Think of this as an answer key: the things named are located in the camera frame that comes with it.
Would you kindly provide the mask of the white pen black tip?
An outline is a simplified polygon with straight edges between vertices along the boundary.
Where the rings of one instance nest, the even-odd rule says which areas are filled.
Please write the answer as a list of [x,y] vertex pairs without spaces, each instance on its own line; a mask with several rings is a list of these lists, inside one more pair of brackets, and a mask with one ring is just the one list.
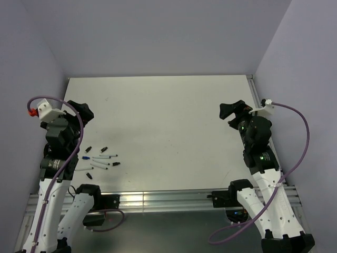
[[118,154],[100,154],[99,157],[104,157],[104,158],[118,157]]

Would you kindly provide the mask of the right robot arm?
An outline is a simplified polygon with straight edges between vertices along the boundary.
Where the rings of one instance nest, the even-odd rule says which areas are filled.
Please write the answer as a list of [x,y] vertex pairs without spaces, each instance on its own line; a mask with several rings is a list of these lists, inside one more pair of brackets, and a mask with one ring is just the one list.
[[230,183],[228,200],[248,212],[251,220],[243,228],[256,225],[263,252],[310,252],[314,238],[305,232],[293,212],[283,185],[285,176],[269,146],[272,122],[267,115],[273,113],[276,103],[266,99],[261,103],[259,109],[242,100],[220,104],[220,119],[235,115],[228,124],[240,134],[244,162],[263,197],[259,200],[250,181],[242,179]]

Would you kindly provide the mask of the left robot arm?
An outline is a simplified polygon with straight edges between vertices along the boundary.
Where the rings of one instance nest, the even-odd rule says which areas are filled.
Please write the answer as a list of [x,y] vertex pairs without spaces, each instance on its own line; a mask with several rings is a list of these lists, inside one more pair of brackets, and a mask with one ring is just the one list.
[[82,184],[65,215],[62,207],[71,185],[84,127],[94,114],[86,103],[59,100],[73,111],[55,109],[51,96],[36,96],[27,103],[30,116],[36,116],[46,130],[47,144],[40,163],[38,202],[32,226],[21,252],[71,252],[72,236],[91,210],[102,206],[99,186]]

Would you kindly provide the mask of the aluminium side rail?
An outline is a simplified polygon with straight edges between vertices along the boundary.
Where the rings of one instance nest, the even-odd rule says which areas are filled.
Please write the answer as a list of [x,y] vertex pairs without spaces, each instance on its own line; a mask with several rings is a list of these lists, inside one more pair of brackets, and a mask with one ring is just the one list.
[[272,100],[263,99],[261,104],[248,112],[247,131],[244,134],[244,159],[257,185],[273,189],[284,181],[279,158],[272,142],[274,113]]

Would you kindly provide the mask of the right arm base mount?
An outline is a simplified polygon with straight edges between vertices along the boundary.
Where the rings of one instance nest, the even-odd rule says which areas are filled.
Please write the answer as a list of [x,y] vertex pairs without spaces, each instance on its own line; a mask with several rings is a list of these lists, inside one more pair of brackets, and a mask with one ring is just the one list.
[[214,208],[224,208],[229,221],[233,223],[244,223],[248,220],[249,214],[245,208],[233,197],[229,190],[212,191],[207,195],[212,200]]

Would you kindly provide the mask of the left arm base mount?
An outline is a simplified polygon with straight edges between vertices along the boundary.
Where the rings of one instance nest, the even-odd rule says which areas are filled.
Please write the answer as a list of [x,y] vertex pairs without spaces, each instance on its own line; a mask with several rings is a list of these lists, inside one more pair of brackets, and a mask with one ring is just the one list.
[[89,214],[87,214],[83,220],[83,225],[86,227],[98,227],[101,226],[106,218],[106,212],[99,212],[94,214],[98,210],[103,209],[118,209],[120,204],[119,194],[104,194],[101,196],[98,204],[94,205]]

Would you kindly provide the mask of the aluminium front rail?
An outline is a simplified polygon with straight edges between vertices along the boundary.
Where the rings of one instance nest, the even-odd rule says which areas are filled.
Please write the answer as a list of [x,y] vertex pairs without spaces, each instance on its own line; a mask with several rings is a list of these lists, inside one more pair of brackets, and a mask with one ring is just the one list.
[[[292,207],[301,207],[300,198],[295,187],[284,187]],[[173,191],[136,191],[136,192],[102,192],[101,194],[119,194],[119,209],[124,213],[181,212],[181,211],[215,211],[212,200],[207,195],[212,191],[227,189],[173,190]],[[34,216],[38,195],[28,199],[24,216]],[[64,215],[71,207],[73,198],[65,196],[62,212]]]

